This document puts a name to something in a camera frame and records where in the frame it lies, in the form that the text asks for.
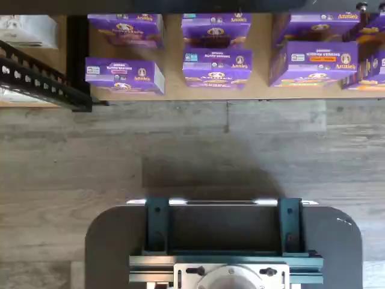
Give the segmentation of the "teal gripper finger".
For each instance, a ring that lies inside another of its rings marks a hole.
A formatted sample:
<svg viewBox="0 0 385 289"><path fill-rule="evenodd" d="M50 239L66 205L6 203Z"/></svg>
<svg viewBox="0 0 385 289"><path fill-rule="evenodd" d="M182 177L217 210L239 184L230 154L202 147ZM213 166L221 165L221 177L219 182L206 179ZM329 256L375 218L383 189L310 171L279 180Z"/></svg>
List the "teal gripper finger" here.
<svg viewBox="0 0 385 289"><path fill-rule="evenodd" d="M146 238L144 255L167 255L169 235L169 199L151 197L146 200Z"/></svg>
<svg viewBox="0 0 385 289"><path fill-rule="evenodd" d="M303 203L300 198L283 198L277 203L280 248L283 256L305 257L303 237Z"/></svg>

